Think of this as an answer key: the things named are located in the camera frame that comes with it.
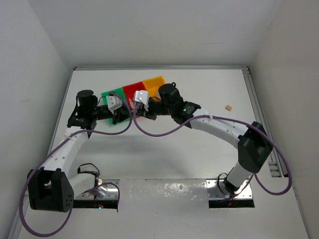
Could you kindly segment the pink correction tape case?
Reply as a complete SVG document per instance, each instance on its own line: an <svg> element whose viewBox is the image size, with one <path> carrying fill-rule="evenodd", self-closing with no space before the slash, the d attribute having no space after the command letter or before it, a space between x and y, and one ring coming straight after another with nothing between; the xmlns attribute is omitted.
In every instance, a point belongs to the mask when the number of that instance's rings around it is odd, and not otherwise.
<svg viewBox="0 0 319 239"><path fill-rule="evenodd" d="M129 98L129 105L131 109L135 109L134 101L131 98Z"/></svg>

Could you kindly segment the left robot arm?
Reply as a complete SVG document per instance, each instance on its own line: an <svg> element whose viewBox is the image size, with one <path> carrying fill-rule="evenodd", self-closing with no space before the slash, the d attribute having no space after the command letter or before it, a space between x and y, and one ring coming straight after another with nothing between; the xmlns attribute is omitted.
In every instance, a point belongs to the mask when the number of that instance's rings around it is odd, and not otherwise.
<svg viewBox="0 0 319 239"><path fill-rule="evenodd" d="M131 112L128 104L116 93L111 92L106 99L107 104L100 106L92 90L77 93L63 140L28 175L29 204L33 210L66 213L73 208L76 197L99 188L98 173L84 171L72 178L68 178L68 174L81 147L95 132L98 120L112 118L121 108Z"/></svg>

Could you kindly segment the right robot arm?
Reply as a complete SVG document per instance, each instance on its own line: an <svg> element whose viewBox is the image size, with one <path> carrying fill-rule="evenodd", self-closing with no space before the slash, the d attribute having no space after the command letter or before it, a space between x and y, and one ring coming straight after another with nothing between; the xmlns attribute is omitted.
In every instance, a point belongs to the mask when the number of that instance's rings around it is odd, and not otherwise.
<svg viewBox="0 0 319 239"><path fill-rule="evenodd" d="M244 125L220 120L200 105L185 101L175 83L160 86L158 95L159 99L155 100L145 90L136 91L135 115L153 120L157 116L171 116L177 124L209 133L237 149L238 161L223 181L230 195L234 195L248 177L260 171L273 150L258 122Z"/></svg>

